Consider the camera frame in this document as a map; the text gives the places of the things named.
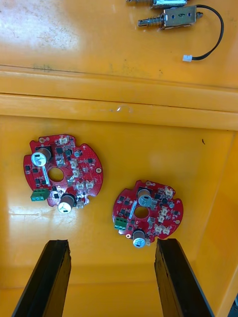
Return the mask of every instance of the white connector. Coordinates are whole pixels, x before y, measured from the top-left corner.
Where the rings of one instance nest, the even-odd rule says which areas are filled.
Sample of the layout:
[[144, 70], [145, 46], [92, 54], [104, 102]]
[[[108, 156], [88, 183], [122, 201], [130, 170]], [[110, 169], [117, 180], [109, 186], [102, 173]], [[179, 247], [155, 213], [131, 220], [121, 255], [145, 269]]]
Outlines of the white connector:
[[183, 55], [182, 60], [191, 62], [192, 61], [192, 55]]

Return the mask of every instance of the circuit board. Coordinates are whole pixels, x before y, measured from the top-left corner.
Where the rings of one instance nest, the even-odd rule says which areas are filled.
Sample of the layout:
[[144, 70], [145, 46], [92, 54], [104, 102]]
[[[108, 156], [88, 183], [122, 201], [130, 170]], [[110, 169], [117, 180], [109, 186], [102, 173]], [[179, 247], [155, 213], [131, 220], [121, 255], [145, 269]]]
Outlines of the circuit board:
[[[74, 206], [83, 208], [89, 203], [88, 196], [98, 195], [102, 187], [103, 169], [97, 155], [87, 144], [78, 147], [75, 142], [76, 139], [67, 134], [40, 137], [37, 142], [30, 142], [32, 153], [43, 148], [50, 153], [45, 164], [46, 173], [42, 167], [33, 164], [32, 155], [24, 157], [24, 174], [30, 188], [49, 193], [47, 201], [51, 207], [60, 203], [62, 195], [70, 194]], [[54, 167], [63, 172], [61, 181], [48, 177], [48, 172]]]
[[[182, 221], [183, 206], [180, 199], [173, 199], [175, 190], [159, 183], [138, 180], [135, 187], [124, 189], [113, 208], [113, 222], [120, 234], [132, 239], [133, 232], [142, 230], [147, 245], [155, 237], [165, 239]], [[137, 217], [136, 210], [144, 206], [148, 211], [144, 218]]]

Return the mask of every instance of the terminal block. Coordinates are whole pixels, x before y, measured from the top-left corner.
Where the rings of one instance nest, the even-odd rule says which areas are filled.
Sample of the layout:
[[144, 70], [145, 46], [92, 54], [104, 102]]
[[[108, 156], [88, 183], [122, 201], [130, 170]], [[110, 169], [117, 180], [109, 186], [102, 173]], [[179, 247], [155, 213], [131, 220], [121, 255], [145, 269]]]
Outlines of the terminal block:
[[127, 226], [127, 220], [124, 218], [120, 218], [120, 217], [116, 217], [115, 220], [115, 229], [118, 230], [126, 230], [126, 226]]
[[40, 202], [46, 200], [50, 195], [50, 191], [47, 188], [35, 189], [31, 195], [32, 202]]

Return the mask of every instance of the mounting hole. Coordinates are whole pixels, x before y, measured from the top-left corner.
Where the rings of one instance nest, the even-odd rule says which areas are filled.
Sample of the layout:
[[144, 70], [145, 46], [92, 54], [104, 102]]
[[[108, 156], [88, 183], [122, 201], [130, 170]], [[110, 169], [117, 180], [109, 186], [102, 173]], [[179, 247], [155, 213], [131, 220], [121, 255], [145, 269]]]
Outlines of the mounting hole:
[[63, 171], [58, 167], [53, 167], [49, 170], [48, 176], [53, 182], [61, 182], [63, 180]]
[[135, 209], [134, 215], [136, 216], [136, 218], [144, 219], [144, 218], [148, 217], [149, 211], [147, 208], [139, 206]]

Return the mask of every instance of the yellow surface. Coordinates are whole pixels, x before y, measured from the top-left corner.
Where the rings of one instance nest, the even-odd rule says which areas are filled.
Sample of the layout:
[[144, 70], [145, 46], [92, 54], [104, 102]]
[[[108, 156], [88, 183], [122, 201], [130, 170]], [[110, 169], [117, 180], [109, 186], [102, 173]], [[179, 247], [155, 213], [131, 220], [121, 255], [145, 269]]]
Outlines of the yellow surface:
[[[138, 30], [157, 14], [125, 0], [0, 3], [0, 314], [10, 316], [46, 242], [68, 239], [64, 317], [162, 316], [155, 243], [118, 235], [112, 207], [138, 179], [172, 186], [184, 204], [181, 243], [218, 317], [238, 291], [237, 18], [231, 0], [203, 0], [191, 28]], [[29, 142], [69, 133], [104, 168], [99, 195], [68, 216], [32, 203], [23, 173]]]

